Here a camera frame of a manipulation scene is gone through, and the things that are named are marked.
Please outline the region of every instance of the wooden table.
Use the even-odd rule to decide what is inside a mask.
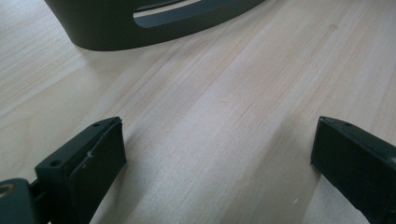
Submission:
[[[320,115],[396,144],[396,1],[267,0],[141,49],[74,46],[0,3],[0,177],[120,116],[128,165],[92,223],[361,223],[309,164]]]

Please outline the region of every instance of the light wood surface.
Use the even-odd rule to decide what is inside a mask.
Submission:
[[[352,222],[309,164],[318,117],[396,145],[395,96],[394,0],[267,0],[116,52],[74,46],[42,0],[0,2],[0,178],[120,116],[128,165],[96,224]]]

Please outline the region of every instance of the black clamp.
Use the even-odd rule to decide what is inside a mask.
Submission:
[[[396,223],[396,147],[350,123],[321,117],[311,163],[370,223]]]
[[[0,182],[0,223],[88,224],[126,163],[120,118],[94,123],[35,168]]]

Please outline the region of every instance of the black plastic part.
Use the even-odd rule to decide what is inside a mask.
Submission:
[[[0,223],[40,223],[35,201],[26,180],[16,178],[0,182]]]
[[[38,182],[62,211],[52,224],[89,223],[125,163],[119,118],[93,124],[40,162]]]
[[[350,123],[321,117],[311,163],[370,223],[396,223],[396,147]]]
[[[94,123],[35,168],[0,182],[0,224],[88,224],[126,163],[120,118]]]
[[[202,0],[134,18],[134,12],[177,0],[45,0],[74,44],[134,49],[190,35],[230,20],[264,0]]]

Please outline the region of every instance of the dark gray curved object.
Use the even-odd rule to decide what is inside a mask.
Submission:
[[[84,49],[134,49],[190,35],[230,20],[264,0],[202,0],[134,18],[180,0],[45,0],[72,42]]]

